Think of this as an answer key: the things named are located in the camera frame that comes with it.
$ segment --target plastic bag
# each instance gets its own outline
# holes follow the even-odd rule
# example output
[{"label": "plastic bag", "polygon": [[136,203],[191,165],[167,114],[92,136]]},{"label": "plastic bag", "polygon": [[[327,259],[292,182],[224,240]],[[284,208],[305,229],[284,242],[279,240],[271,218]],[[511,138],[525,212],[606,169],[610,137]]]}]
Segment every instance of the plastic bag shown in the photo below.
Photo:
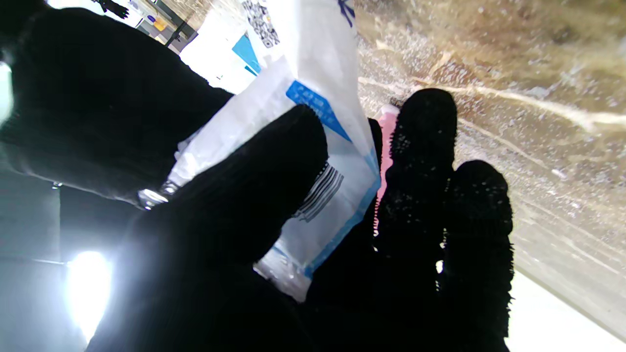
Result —
[{"label": "plastic bag", "polygon": [[251,43],[266,68],[189,141],[168,182],[171,189],[184,185],[296,104],[309,105],[324,125],[328,163],[255,266],[281,291],[303,301],[315,269],[362,220],[380,186],[371,131],[357,96],[354,11],[341,0],[242,5]]}]

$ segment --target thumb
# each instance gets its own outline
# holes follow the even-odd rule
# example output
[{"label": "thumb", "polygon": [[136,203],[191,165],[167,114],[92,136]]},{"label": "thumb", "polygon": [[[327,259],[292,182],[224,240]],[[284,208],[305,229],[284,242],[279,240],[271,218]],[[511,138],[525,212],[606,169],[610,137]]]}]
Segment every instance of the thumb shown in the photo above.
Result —
[{"label": "thumb", "polygon": [[185,266],[253,263],[272,247],[328,158],[315,113],[296,106],[197,175],[136,229]]}]

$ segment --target pink object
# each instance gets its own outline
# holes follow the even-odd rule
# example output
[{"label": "pink object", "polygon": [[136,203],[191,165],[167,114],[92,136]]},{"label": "pink object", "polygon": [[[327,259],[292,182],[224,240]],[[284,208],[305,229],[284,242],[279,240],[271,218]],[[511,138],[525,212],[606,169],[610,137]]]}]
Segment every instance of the pink object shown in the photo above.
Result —
[{"label": "pink object", "polygon": [[378,190],[377,194],[378,202],[381,201],[382,195],[387,189],[385,173],[387,173],[387,169],[393,164],[393,160],[391,160],[391,135],[396,129],[396,118],[399,113],[400,110],[398,108],[387,104],[381,108],[375,117],[382,130],[381,188]]}]

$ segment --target qr code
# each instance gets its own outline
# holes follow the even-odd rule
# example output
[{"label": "qr code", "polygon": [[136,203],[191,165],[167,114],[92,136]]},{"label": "qr code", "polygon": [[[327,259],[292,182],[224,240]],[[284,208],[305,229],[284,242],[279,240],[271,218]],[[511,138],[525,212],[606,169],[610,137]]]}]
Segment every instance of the qr code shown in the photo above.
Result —
[{"label": "qr code", "polygon": [[280,43],[278,34],[272,25],[267,7],[259,3],[247,0],[242,3],[248,16],[248,23],[261,39],[266,48],[271,48]]}]

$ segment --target blue label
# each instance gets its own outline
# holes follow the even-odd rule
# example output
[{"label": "blue label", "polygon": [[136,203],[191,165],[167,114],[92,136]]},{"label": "blue label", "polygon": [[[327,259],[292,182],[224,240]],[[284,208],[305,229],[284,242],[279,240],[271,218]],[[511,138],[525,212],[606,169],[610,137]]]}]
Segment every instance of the blue label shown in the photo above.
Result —
[{"label": "blue label", "polygon": [[338,135],[344,137],[346,140],[350,141],[350,137],[344,128],[341,127],[339,120],[335,116],[335,113],[332,111],[331,105],[328,103],[323,96],[317,94],[316,92],[308,89],[305,85],[298,81],[294,81],[286,93],[287,97],[291,99],[296,104],[305,104],[309,108],[315,111],[315,114],[319,118],[319,120],[328,126],[331,130],[337,132]]}]

